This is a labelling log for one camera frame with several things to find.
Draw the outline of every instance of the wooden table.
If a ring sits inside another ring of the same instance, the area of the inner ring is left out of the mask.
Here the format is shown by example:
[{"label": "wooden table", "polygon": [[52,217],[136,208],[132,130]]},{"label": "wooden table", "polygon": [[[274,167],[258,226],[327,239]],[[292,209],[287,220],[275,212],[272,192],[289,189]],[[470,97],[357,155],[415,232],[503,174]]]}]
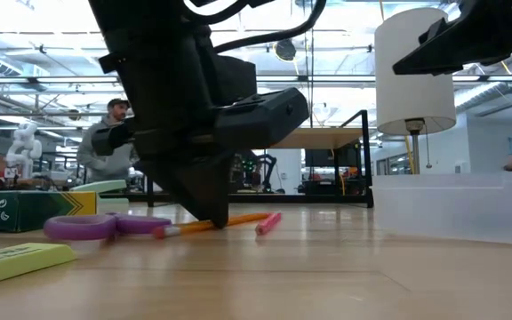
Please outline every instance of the wooden table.
[{"label": "wooden table", "polygon": [[270,148],[336,149],[362,135],[360,128],[298,128]]},{"label": "wooden table", "polygon": [[[58,187],[63,187],[67,185],[66,180],[53,180],[54,184],[56,184]],[[52,184],[48,180],[43,179],[17,179],[17,184],[26,184],[30,186],[46,186],[46,187],[52,187]]]},{"label": "wooden table", "polygon": [[[193,219],[177,205],[130,210]],[[231,206],[273,210],[283,220],[262,238],[247,224],[80,244],[78,261],[0,282],[0,320],[512,318],[511,245],[392,236],[348,205]],[[0,247],[24,241],[44,238],[0,235]]]}]

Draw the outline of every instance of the pink eraser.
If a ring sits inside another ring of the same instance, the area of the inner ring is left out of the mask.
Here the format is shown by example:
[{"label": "pink eraser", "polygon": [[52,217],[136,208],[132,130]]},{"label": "pink eraser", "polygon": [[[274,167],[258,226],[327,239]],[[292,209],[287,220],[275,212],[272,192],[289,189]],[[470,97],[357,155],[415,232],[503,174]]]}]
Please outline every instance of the pink eraser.
[{"label": "pink eraser", "polygon": [[258,236],[266,235],[282,219],[282,213],[270,213],[270,215],[256,226]]}]

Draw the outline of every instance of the yellow sticky note pad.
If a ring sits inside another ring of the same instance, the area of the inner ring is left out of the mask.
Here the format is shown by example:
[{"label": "yellow sticky note pad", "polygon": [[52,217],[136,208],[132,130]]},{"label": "yellow sticky note pad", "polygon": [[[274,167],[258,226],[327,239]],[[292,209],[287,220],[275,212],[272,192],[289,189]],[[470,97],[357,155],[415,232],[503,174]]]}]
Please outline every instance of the yellow sticky note pad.
[{"label": "yellow sticky note pad", "polygon": [[0,249],[0,281],[76,259],[64,244],[20,244]]}]

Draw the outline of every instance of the pencil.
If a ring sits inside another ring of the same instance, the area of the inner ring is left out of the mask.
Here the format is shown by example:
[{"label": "pencil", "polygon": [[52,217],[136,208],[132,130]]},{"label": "pencil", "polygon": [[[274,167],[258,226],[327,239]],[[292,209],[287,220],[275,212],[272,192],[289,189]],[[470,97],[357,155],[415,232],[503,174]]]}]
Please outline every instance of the pencil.
[{"label": "pencil", "polygon": [[266,235],[271,229],[273,229],[278,222],[282,219],[282,213],[270,214],[266,219],[258,223],[256,226],[256,235]]},{"label": "pencil", "polygon": [[[231,217],[230,219],[228,219],[227,227],[235,226],[246,222],[252,222],[256,220],[264,220],[269,215],[269,213],[251,213]],[[188,235],[192,233],[214,229],[216,228],[212,225],[212,222],[210,221],[195,221],[191,223],[154,228],[152,233],[155,238],[164,239],[169,236]]]}]

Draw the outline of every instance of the lamp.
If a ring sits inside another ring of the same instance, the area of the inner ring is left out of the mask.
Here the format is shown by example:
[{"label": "lamp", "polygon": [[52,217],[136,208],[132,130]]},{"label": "lamp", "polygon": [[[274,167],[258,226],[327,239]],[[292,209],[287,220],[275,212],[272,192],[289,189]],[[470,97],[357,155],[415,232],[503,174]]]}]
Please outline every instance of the lamp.
[{"label": "lamp", "polygon": [[273,46],[277,58],[284,62],[292,62],[295,59],[297,50],[291,39],[280,40]]},{"label": "lamp", "polygon": [[441,132],[456,123],[452,75],[397,76],[392,66],[417,48],[419,36],[442,18],[447,14],[439,9],[412,9],[385,20],[374,34],[378,130],[412,136],[416,173],[420,133]]}]

